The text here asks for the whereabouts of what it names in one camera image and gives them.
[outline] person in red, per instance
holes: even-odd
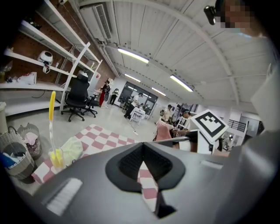
[[[99,99],[99,107],[102,106],[102,103],[103,103],[103,101],[104,101],[104,96],[105,96],[106,90],[107,90],[107,88],[109,87],[109,83],[110,83],[110,82],[107,80],[107,81],[105,82],[105,85],[101,88],[101,89],[102,89],[102,93],[101,93],[101,96],[100,96],[100,99]]]

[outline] white shirt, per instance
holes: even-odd
[[[168,110],[168,108],[165,108],[164,109],[164,114],[163,116],[161,117],[164,121],[168,121],[168,119],[170,118],[171,116],[171,111]]]
[[[138,98],[139,98],[138,95],[134,96],[133,102],[131,103],[131,105],[132,105],[133,107],[136,107],[136,106],[137,106]]]
[[[187,129],[187,130],[190,130],[190,128],[191,128],[191,118],[192,116],[190,116],[186,121],[185,121],[185,128]]]

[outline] vent grille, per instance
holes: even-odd
[[[103,31],[106,35],[106,38],[109,40],[112,38],[112,36],[111,36],[110,29],[109,29],[108,21],[107,21],[106,15],[105,15],[104,7],[102,4],[100,4],[100,5],[95,6],[95,9],[97,11],[97,14],[98,14],[99,20],[101,22]]]

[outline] pink checkered cloth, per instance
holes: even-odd
[[[110,150],[115,147],[137,142],[133,139],[113,133],[94,124],[80,131],[76,137],[80,139],[83,145],[83,153],[81,158],[95,153],[100,153],[102,151]],[[48,158],[42,164],[40,164],[32,176],[38,183],[44,183],[55,174],[57,174],[57,171],[53,167],[51,160]],[[158,194],[158,185],[153,179],[145,163],[143,163],[140,167],[137,182],[142,185],[143,199],[148,204],[150,209],[154,211]]]

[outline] white ceiling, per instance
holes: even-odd
[[[219,102],[252,110],[250,98],[275,60],[271,44],[265,38],[247,38],[219,24],[210,25],[203,8],[215,0],[77,0],[83,7],[99,2],[106,5],[112,27],[111,47],[105,49],[119,73],[140,79],[171,101]],[[149,58],[149,64],[119,53],[116,46]],[[192,85],[195,92],[187,92],[170,74]]]

